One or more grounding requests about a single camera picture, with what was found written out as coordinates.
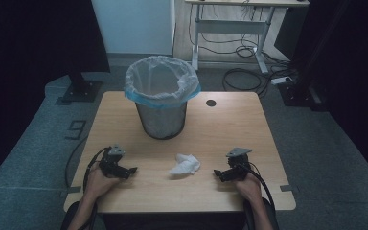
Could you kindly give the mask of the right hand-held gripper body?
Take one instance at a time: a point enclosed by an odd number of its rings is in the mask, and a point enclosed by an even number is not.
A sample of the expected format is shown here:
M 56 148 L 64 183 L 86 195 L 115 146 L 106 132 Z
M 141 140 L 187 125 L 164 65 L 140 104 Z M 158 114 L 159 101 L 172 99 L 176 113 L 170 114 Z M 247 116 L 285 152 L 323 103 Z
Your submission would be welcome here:
M 227 175 L 229 180 L 244 180 L 246 178 L 251 170 L 248 159 L 249 152 L 251 152 L 251 149 L 233 148 L 226 154 L 230 166 L 229 174 Z

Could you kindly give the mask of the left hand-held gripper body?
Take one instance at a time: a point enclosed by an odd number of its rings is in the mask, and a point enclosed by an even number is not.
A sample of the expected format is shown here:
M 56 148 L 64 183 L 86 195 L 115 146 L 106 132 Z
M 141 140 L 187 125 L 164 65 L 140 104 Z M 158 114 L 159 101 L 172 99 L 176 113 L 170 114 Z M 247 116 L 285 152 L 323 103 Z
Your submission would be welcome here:
M 121 167 L 118 162 L 124 154 L 125 152 L 118 145 L 106 149 L 99 164 L 105 176 L 113 176 L 112 174 L 118 171 L 118 167 Z

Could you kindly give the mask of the white tissue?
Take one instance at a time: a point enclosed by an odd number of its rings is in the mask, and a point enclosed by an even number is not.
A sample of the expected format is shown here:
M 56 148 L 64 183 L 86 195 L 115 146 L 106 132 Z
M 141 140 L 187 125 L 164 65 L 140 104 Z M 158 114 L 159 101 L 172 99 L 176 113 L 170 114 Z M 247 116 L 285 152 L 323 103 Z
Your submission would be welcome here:
M 200 168 L 200 162 L 192 155 L 178 153 L 175 157 L 176 164 L 170 169 L 170 174 L 194 174 Z

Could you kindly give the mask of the black mesh trash bin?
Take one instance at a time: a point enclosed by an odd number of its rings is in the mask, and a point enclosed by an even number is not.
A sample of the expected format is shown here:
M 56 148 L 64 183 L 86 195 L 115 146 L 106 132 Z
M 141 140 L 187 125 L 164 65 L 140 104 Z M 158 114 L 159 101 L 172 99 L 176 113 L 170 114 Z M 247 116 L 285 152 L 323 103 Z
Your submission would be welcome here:
M 136 108 L 145 133 L 157 140 L 169 140 L 185 126 L 187 104 L 179 107 L 151 108 L 137 103 Z

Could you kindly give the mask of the person's left hand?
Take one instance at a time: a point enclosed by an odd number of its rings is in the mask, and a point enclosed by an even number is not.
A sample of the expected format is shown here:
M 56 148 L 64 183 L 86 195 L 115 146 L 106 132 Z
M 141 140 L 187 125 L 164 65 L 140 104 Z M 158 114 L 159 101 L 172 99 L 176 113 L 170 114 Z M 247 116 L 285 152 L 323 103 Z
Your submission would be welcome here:
M 85 200 L 96 201 L 120 182 L 120 178 L 106 177 L 98 166 L 92 167 L 88 175 L 83 197 Z

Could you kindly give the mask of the person's right hand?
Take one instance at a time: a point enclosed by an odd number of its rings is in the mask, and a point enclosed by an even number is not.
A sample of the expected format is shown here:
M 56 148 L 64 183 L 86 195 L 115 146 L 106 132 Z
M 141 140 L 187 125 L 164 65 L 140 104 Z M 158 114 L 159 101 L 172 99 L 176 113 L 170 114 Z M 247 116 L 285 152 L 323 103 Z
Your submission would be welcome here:
M 251 204 L 262 201 L 262 190 L 260 181 L 251 173 L 244 180 L 235 180 L 234 185 L 243 198 Z

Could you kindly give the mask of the white plastic bin liner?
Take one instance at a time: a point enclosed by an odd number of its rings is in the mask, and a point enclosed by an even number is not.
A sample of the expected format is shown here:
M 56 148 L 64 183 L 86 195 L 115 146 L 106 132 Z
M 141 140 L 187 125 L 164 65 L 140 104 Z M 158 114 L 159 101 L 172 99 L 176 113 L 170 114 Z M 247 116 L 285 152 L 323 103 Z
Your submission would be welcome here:
M 125 96 L 150 108 L 180 107 L 200 91 L 196 70 L 186 61 L 152 56 L 131 64 L 125 77 Z

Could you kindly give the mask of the white power strip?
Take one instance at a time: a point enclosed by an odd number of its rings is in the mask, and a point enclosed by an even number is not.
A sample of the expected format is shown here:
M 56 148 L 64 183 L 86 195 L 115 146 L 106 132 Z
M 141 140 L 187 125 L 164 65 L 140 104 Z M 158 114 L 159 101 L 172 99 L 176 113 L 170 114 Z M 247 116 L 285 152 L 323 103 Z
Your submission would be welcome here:
M 273 79 L 270 82 L 273 85 L 277 85 L 277 84 L 291 82 L 291 81 L 292 81 L 292 78 L 287 76 L 287 77 L 280 77 L 280 78 Z

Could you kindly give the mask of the black curtain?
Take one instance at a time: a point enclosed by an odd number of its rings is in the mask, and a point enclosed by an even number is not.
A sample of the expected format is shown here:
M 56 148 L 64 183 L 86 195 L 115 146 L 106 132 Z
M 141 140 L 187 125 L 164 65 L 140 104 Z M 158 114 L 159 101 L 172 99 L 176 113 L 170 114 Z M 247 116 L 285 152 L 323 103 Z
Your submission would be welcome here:
M 316 70 L 324 109 L 368 162 L 368 0 L 351 0 Z
M 0 0 L 0 165 L 45 97 L 48 82 L 109 65 L 93 0 Z

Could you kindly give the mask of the white cabinet panel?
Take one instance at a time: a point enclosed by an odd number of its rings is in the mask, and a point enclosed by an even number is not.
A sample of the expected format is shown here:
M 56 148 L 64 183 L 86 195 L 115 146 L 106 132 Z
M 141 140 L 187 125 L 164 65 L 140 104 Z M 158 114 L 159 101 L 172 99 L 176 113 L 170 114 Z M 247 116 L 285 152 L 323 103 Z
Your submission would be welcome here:
M 173 53 L 174 0 L 92 0 L 109 54 Z

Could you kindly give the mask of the black stand with base plate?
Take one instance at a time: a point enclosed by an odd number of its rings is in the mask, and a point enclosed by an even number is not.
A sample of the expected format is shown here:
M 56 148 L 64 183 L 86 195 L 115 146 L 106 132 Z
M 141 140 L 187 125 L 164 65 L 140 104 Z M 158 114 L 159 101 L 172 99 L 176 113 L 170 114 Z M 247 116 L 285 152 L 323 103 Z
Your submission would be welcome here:
M 306 7 L 288 7 L 275 47 L 296 71 L 293 81 L 278 88 L 285 106 L 324 110 L 323 101 L 313 88 L 319 72 L 316 68 L 351 0 L 303 0 Z
M 81 72 L 69 75 L 71 81 L 60 101 L 62 103 L 82 102 L 93 103 L 100 91 L 102 82 L 100 80 L 86 80 Z

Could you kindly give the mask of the white metal frame desk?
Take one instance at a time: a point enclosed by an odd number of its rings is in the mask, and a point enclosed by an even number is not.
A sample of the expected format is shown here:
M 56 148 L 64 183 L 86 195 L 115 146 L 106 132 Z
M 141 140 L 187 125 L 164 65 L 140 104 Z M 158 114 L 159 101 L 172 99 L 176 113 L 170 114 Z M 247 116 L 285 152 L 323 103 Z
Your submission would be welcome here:
M 308 0 L 185 0 L 185 2 L 192 6 L 196 6 L 195 38 L 191 60 L 191 65 L 196 70 L 198 69 L 198 36 L 200 34 L 258 35 L 260 38 L 258 45 L 254 48 L 254 57 L 263 74 L 268 73 L 263 56 L 263 47 L 275 10 L 277 8 L 305 8 L 309 5 Z M 201 8 L 206 5 L 268 8 L 268 16 L 264 21 L 202 19 L 200 17 Z

